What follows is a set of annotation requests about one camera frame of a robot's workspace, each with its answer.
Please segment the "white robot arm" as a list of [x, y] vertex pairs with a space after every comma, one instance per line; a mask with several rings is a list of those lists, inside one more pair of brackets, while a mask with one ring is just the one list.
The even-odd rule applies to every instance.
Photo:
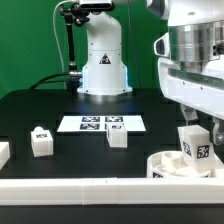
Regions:
[[[80, 1], [90, 19], [83, 68], [88, 94], [114, 95], [127, 88], [121, 27], [105, 14], [113, 3]], [[163, 95], [181, 104], [187, 121], [199, 111], [212, 116], [213, 143], [224, 144], [224, 0], [146, 0], [146, 7], [168, 22], [168, 32], [154, 42]]]

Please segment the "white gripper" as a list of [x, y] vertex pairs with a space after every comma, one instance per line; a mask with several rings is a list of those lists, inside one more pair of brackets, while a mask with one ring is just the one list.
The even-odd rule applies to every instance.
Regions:
[[172, 77], [168, 74], [169, 68], [177, 69], [178, 64], [167, 58], [158, 59], [159, 83], [163, 95], [181, 103], [180, 109], [186, 125], [198, 123], [196, 110], [213, 116], [213, 143], [224, 144], [224, 90]]

